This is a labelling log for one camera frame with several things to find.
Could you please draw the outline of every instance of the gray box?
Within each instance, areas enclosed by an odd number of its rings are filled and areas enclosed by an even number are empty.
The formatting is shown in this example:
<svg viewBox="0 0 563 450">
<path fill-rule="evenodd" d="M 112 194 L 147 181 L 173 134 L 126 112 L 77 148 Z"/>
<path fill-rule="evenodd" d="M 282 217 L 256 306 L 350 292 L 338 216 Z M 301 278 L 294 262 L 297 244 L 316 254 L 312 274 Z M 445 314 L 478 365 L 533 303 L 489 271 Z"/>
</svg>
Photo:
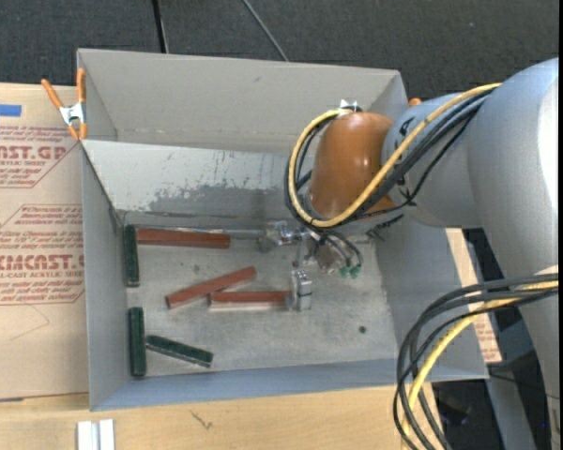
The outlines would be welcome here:
<svg viewBox="0 0 563 450">
<path fill-rule="evenodd" d="M 392 118 L 407 107 L 399 72 L 229 58 L 79 50 L 87 73 L 83 202 L 90 407 L 250 398 L 396 383 L 398 344 L 438 295 L 460 287 L 446 231 L 404 218 L 385 241 L 355 239 L 357 279 L 313 279 L 311 310 L 169 310 L 164 295 L 254 265 L 254 289 L 287 290 L 293 247 L 258 251 L 271 221 L 295 225 L 282 176 L 297 135 L 342 98 Z M 139 288 L 123 279 L 122 225 L 225 230 L 228 250 L 140 247 Z M 157 353 L 129 374 L 127 308 L 146 332 L 215 354 L 204 369 Z M 486 376 L 473 331 L 433 381 Z"/>
</svg>

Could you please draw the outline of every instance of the black floor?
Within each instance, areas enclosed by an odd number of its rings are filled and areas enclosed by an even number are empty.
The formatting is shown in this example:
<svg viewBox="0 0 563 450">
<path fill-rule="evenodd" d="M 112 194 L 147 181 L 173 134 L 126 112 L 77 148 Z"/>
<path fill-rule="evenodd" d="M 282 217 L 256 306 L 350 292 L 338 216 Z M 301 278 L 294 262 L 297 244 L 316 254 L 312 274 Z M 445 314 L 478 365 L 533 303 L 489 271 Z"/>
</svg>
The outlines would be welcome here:
<svg viewBox="0 0 563 450">
<path fill-rule="evenodd" d="M 500 82 L 559 52 L 559 0 L 158 1 L 170 53 L 395 68 L 409 97 Z M 159 52 L 153 3 L 0 0 L 0 82 L 72 84 L 79 47 Z M 454 450 L 501 448 L 483 382 L 439 391 L 470 409 L 449 425 Z"/>
</svg>

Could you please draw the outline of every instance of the cardboard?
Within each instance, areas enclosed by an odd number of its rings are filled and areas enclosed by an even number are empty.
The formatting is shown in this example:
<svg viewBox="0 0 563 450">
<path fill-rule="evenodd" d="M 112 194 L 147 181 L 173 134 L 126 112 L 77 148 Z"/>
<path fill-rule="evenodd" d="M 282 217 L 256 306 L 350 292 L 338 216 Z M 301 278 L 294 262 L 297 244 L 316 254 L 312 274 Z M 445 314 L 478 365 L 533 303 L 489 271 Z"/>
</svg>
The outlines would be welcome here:
<svg viewBox="0 0 563 450">
<path fill-rule="evenodd" d="M 0 83 L 0 104 L 21 106 L 0 116 L 0 399 L 83 392 L 79 145 L 41 86 Z"/>
</svg>

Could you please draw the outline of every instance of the yellow cable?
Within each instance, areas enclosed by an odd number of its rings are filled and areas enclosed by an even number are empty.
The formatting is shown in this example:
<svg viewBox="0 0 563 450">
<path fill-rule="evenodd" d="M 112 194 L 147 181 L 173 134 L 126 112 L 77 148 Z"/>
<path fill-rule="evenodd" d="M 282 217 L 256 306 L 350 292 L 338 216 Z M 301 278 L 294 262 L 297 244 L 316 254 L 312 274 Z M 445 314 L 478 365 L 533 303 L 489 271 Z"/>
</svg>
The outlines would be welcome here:
<svg viewBox="0 0 563 450">
<path fill-rule="evenodd" d="M 533 285 L 525 285 L 524 287 L 521 287 L 521 290 L 541 290 L 541 289 L 554 287 L 555 285 L 558 285 L 558 280 L 536 283 L 536 284 L 533 284 Z M 521 297 L 519 297 L 519 298 L 505 298 L 503 300 L 496 300 L 494 302 L 488 302 L 488 303 L 482 305 L 479 308 L 479 310 L 488 309 L 488 308 L 503 307 L 505 305 L 508 305 L 512 302 L 519 300 L 520 298 Z M 421 391 L 421 387 L 423 386 L 425 379 L 427 378 L 428 374 L 432 370 L 432 367 L 434 366 L 435 362 L 440 357 L 442 352 L 448 347 L 448 345 L 457 336 L 459 336 L 459 334 L 461 334 L 461 332 L 463 332 L 465 330 L 465 328 L 467 326 L 469 326 L 471 323 L 473 323 L 479 316 L 480 315 L 472 315 L 470 317 L 465 317 L 464 319 L 456 322 L 447 331 L 447 333 L 443 337 L 441 337 L 438 340 L 438 342 L 435 344 L 434 348 L 432 349 L 432 351 L 430 352 L 428 357 L 425 359 L 425 362 L 421 366 L 421 369 L 419 370 L 418 376 L 413 381 L 413 385 L 411 386 L 411 390 L 409 391 L 408 404 L 409 404 L 409 408 L 411 409 L 411 411 L 415 408 L 415 404 L 418 400 L 419 392 Z M 410 430 L 410 426 L 409 426 L 409 423 L 406 420 L 405 416 L 403 416 L 403 421 L 401 422 L 401 426 L 403 427 L 404 434 L 408 435 L 409 430 Z M 408 449 L 408 445 L 405 441 L 403 441 L 402 449 L 403 450 Z"/>
<path fill-rule="evenodd" d="M 316 127 L 316 125 L 319 125 L 322 121 L 326 120 L 329 117 L 341 115 L 341 114 L 344 114 L 344 113 L 350 113 L 351 111 L 343 109 L 343 110 L 335 110 L 335 111 L 323 113 L 322 115 L 315 118 L 303 130 L 300 137 L 298 137 L 297 144 L 294 147 L 292 154 L 290 156 L 289 172 L 288 172 L 287 176 L 288 176 L 288 192 L 290 194 L 290 202 L 292 203 L 292 206 L 297 211 L 297 213 L 300 215 L 300 217 L 303 218 L 305 221 L 309 222 L 309 224 L 312 225 L 313 227 L 329 228 L 329 227 L 333 227 L 335 225 L 338 225 L 338 224 L 344 222 L 346 219 L 350 218 L 359 209 L 359 207 L 362 204 L 365 203 L 365 201 L 368 198 L 371 197 L 371 195 L 375 192 L 375 190 L 382 183 L 382 180 L 386 177 L 387 173 L 394 166 L 396 161 L 403 155 L 404 151 L 408 148 L 408 146 L 415 140 L 415 138 L 421 133 L 421 131 L 423 131 L 423 129 L 425 129 L 435 118 L 437 118 L 439 115 L 444 113 L 446 110 L 448 110 L 448 109 L 454 107 L 455 105 L 461 103 L 463 100 L 465 100 L 467 98 L 471 98 L 471 97 L 478 95 L 482 92 L 486 92 L 487 90 L 490 90 L 492 88 L 496 88 L 499 85 L 500 85 L 500 83 L 492 83 L 492 84 L 489 84 L 489 85 L 483 85 L 483 86 L 479 86 L 477 88 L 473 88 L 471 90 L 468 90 L 467 92 L 463 92 L 460 95 L 458 95 L 457 97 L 449 100 L 445 104 L 438 107 L 432 113 L 430 113 L 425 118 L 425 120 L 423 120 L 421 123 L 419 123 L 419 125 L 417 125 L 413 129 L 413 131 L 408 134 L 408 136 L 403 140 L 403 142 L 399 145 L 399 147 L 394 151 L 394 153 L 390 156 L 388 161 L 384 164 L 384 166 L 375 175 L 375 177 L 370 182 L 370 184 L 365 187 L 365 189 L 357 197 L 357 199 L 348 208 L 346 208 L 343 212 L 341 212 L 339 215 L 337 215 L 336 217 L 331 218 L 329 220 L 320 220 L 320 219 L 314 218 L 313 216 L 309 215 L 309 213 L 302 207 L 302 205 L 300 204 L 300 201 L 298 200 L 297 190 L 296 190 L 296 185 L 295 185 L 295 180 L 294 180 L 294 173 L 295 173 L 295 168 L 296 168 L 297 159 L 298 159 L 298 152 L 300 151 L 300 148 L 302 147 L 303 142 L 306 140 L 306 138 L 311 133 L 312 129 L 314 127 Z"/>
</svg>

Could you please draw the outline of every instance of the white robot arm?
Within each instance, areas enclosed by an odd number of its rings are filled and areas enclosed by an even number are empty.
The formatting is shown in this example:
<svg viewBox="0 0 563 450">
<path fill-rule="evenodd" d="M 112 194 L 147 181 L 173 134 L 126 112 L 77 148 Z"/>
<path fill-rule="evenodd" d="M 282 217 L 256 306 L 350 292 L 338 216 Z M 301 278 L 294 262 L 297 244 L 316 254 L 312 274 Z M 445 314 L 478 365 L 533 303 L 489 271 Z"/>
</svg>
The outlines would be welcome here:
<svg viewBox="0 0 563 450">
<path fill-rule="evenodd" d="M 557 59 L 500 86 L 414 105 L 393 123 L 357 110 L 320 118 L 328 125 L 308 186 L 298 155 L 319 124 L 313 121 L 298 141 L 287 185 L 302 224 L 314 232 L 363 233 L 408 212 L 427 225 L 482 228 L 506 278 L 558 274 Z M 299 187 L 308 191 L 299 196 Z M 557 449 L 558 296 L 522 307 L 522 315 Z"/>
</svg>

